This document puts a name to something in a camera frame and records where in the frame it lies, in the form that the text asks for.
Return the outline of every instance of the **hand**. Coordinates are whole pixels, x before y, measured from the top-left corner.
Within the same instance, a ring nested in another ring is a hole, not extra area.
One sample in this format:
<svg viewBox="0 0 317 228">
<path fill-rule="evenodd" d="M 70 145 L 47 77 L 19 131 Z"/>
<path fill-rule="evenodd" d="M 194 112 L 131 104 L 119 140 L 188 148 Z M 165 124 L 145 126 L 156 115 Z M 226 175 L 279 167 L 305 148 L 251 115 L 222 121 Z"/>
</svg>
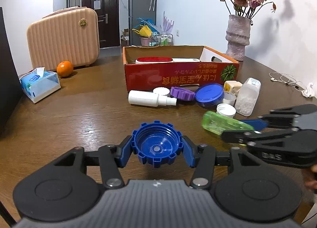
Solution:
<svg viewBox="0 0 317 228">
<path fill-rule="evenodd" d="M 317 180 L 315 178 L 316 173 L 317 173 L 317 165 L 314 165 L 314 166 L 311 166 L 310 168 L 302 170 L 304 185 L 306 189 L 311 192 L 317 189 Z"/>
</svg>

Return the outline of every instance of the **red lid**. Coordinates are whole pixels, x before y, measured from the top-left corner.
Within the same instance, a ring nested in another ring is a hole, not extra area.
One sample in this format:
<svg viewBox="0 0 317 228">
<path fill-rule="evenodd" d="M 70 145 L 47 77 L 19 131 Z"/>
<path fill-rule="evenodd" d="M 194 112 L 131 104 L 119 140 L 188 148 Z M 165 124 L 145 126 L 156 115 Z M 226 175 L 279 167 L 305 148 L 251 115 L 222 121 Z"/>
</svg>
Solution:
<svg viewBox="0 0 317 228">
<path fill-rule="evenodd" d="M 172 62 L 173 59 L 169 57 L 143 57 L 137 58 L 138 62 Z"/>
</svg>

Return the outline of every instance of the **yellow watering can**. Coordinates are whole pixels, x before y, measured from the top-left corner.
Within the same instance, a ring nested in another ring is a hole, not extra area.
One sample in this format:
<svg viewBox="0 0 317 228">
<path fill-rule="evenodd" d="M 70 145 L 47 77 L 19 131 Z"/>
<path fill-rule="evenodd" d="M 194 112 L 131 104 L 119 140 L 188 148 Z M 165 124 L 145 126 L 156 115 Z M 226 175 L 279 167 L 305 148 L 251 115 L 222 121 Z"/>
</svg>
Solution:
<svg viewBox="0 0 317 228">
<path fill-rule="evenodd" d="M 137 29 L 132 29 L 132 30 L 142 37 L 151 37 L 152 30 L 147 25 L 145 26 L 140 25 L 140 27 L 141 27 L 140 30 L 137 30 Z"/>
</svg>

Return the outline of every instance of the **pink suitcase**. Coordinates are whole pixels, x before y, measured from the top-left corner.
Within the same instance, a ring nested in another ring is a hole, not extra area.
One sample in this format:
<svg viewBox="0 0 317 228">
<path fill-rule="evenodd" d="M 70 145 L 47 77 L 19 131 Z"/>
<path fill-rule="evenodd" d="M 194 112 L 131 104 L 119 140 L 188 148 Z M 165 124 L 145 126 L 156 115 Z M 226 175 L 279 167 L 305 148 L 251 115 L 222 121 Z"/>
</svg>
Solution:
<svg viewBox="0 0 317 228">
<path fill-rule="evenodd" d="M 98 17 L 86 7 L 59 10 L 31 24 L 27 39 L 33 68 L 55 71 L 66 60 L 89 65 L 99 55 Z"/>
</svg>

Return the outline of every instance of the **green melon picture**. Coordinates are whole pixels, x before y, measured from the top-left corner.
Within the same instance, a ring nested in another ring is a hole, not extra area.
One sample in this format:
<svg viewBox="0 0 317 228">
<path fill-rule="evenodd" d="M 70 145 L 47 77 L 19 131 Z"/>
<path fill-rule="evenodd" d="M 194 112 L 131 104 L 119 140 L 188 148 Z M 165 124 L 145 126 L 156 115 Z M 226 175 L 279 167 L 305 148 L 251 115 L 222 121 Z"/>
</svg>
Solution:
<svg viewBox="0 0 317 228">
<path fill-rule="evenodd" d="M 226 66 L 221 72 L 221 80 L 226 82 L 228 80 L 233 80 L 236 74 L 237 68 L 233 64 Z"/>
</svg>

